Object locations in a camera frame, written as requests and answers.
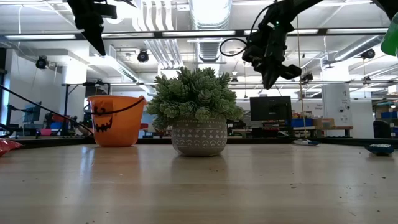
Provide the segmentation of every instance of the orange bucket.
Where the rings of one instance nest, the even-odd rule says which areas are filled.
[[[126,108],[137,103],[139,98],[130,96],[96,95],[88,97],[91,112],[105,113]],[[128,147],[138,140],[142,112],[146,105],[141,103],[125,111],[114,114],[93,114],[93,131],[95,143],[103,147]]]

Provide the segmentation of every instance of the wooden table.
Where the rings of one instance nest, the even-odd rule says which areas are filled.
[[[327,144],[205,158],[171,145],[16,150],[0,158],[0,223],[397,223],[397,156]]]
[[[334,127],[327,127],[327,128],[319,128],[319,127],[315,127],[315,126],[309,126],[309,127],[296,127],[293,128],[294,131],[304,131],[304,129],[310,131],[310,135],[311,137],[315,137],[315,133],[317,136],[321,136],[322,135],[322,131],[327,131],[327,130],[344,130],[345,131],[345,136],[346,137],[350,137],[350,131],[352,129],[354,129],[353,126],[334,126]]]

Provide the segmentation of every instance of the white patterned pot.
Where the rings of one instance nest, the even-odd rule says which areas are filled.
[[[183,156],[216,156],[224,150],[227,135],[225,119],[181,118],[173,125],[172,144]]]

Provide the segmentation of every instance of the computer monitor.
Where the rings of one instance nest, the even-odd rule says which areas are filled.
[[[25,110],[24,122],[34,122],[40,119],[41,107],[29,104],[25,106]]]
[[[250,97],[252,121],[292,120],[290,96]]]

